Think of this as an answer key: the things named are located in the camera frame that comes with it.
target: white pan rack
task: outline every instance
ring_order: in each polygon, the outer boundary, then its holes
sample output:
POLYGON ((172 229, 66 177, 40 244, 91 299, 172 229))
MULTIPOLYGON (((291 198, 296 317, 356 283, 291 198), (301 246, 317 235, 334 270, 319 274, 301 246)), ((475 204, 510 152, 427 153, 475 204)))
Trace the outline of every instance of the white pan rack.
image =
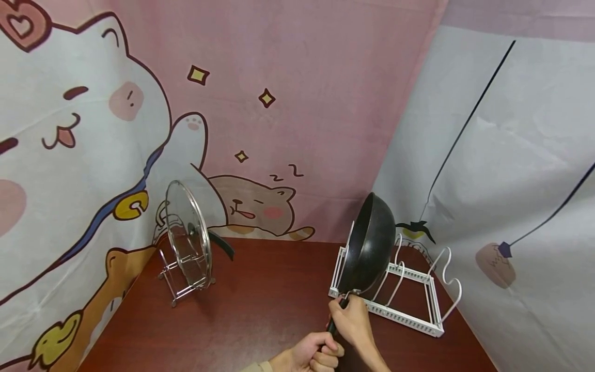
MULTIPOLYGON (((427 335, 433 337, 440 337, 444 334, 444 321, 446 320, 446 318, 448 318, 450 313, 458 305, 463 294, 463 288, 461 286, 461 282, 458 279, 452 278, 449 281, 446 281, 446 278, 444 276, 446 269, 450 264, 450 259, 452 258, 452 251, 449 247, 445 247, 444 249, 442 249, 436 260, 433 263, 431 263, 430 269, 426 273, 422 273, 420 271, 406 267, 403 261, 397 260, 399 256, 399 251, 401 250, 401 244, 403 243, 403 236, 399 234, 397 239, 399 241, 399 247, 397 248, 397 252, 394 255, 394 261, 390 262, 389 266, 386 268, 386 272, 384 273, 382 282, 380 283, 380 286, 378 287, 372 300, 364 300, 368 305, 368 311, 373 314, 380 315, 381 317, 384 317, 386 319, 403 324, 404 326, 408 326, 420 332, 426 333, 427 335), (440 261, 440 258, 444 255, 445 252, 447 258, 446 263, 442 269, 441 279, 442 282, 447 286, 456 283, 456 285, 458 286, 458 296, 452 304, 452 306, 445 312, 444 315, 442 315, 440 312, 440 305, 438 303, 438 296, 436 293, 437 284, 434 282, 434 277, 431 275, 431 273, 435 269, 437 262, 440 261), (386 282, 386 278, 388 277, 388 275, 398 276, 399 281, 388 302, 386 302, 385 304, 379 304, 378 302, 376 302, 376 299, 378 297, 378 294, 380 293, 380 290, 384 286, 384 283, 386 282), (398 296, 396 296, 397 290, 399 289, 404 279, 413 280, 424 285, 425 299, 427 303, 430 321, 422 320, 412 315, 405 314, 404 312, 391 308, 391 304, 394 302, 395 298, 398 298, 398 296)), ((328 291, 328 295, 332 298, 337 298, 340 295, 339 291, 337 290, 337 285, 339 284, 339 279, 341 277, 343 266, 345 264, 345 252, 346 249, 344 247, 339 248, 339 254, 337 255, 337 261, 335 263, 335 269, 333 273, 333 281, 331 282, 331 288, 328 291)))

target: pan handle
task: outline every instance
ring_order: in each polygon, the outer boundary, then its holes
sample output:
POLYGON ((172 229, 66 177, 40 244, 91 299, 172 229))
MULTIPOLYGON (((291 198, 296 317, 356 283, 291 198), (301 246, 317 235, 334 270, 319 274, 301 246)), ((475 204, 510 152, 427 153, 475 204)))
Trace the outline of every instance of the pan handle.
MULTIPOLYGON (((339 306, 341 306, 341 309, 345 309, 347 307, 347 305, 349 305, 349 296, 348 295, 343 297, 341 299, 341 302, 339 302, 339 306)), ((333 317, 331 317, 331 320, 328 322, 327 332, 330 332, 330 334, 333 335, 333 337, 334 337, 335 333, 337 333, 337 327, 334 325, 333 317)))
POLYGON ((209 240, 215 242, 223 251, 227 254, 230 260, 233 261, 233 257, 236 254, 236 251, 229 245, 228 242, 223 240, 223 238, 212 231, 209 231, 209 240))

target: wooden table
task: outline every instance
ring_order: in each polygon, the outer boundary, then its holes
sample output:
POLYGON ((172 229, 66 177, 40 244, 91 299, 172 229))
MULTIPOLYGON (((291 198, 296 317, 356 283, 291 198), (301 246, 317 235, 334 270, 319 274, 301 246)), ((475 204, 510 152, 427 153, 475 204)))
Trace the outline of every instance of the wooden table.
MULTIPOLYGON (((175 308, 167 285, 157 279, 162 261, 155 254, 79 371, 239 371, 309 332, 324 330, 338 244, 229 241, 235 262, 214 246, 216 284, 179 300, 175 308)), ((408 267, 428 269, 412 248, 403 248, 399 258, 408 267)), ((451 301, 438 287, 444 312, 451 301)), ((422 317, 427 313, 423 287, 404 280, 393 306, 422 317)), ((392 371, 496 371, 457 310, 439 339, 370 317, 392 371)), ((346 349, 340 370, 364 371, 353 350, 346 349)))

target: black frying pan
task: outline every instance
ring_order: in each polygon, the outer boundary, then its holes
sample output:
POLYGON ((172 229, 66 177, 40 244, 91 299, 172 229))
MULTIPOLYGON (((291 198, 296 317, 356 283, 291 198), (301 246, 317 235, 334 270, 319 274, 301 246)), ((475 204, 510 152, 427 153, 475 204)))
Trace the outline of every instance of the black frying pan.
MULTIPOLYGON (((360 295, 374 286, 389 265, 395 239, 393 213, 386 203, 371 192, 359 210, 358 218, 347 240, 345 263, 339 277, 340 302, 345 309, 349 294, 360 295)), ((327 332, 335 334, 333 319, 327 332)))

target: pan lid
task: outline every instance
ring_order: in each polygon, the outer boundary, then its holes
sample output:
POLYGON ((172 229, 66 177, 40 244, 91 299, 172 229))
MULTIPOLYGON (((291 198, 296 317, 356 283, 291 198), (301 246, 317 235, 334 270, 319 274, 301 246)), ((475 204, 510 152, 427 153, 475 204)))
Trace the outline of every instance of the pan lid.
POLYGON ((210 285, 211 243, 205 219, 192 192, 180 181, 172 181, 165 193, 165 222, 171 248, 189 286, 210 285))

